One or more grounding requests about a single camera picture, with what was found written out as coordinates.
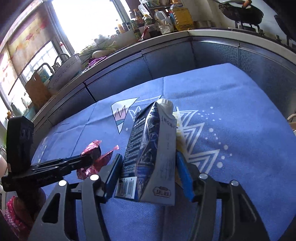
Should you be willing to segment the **left hand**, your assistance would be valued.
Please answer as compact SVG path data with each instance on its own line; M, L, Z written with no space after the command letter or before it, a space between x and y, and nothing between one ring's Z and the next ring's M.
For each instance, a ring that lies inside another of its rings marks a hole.
M23 220L35 220L46 202L46 194L42 188L29 191L17 191L13 200L13 208Z

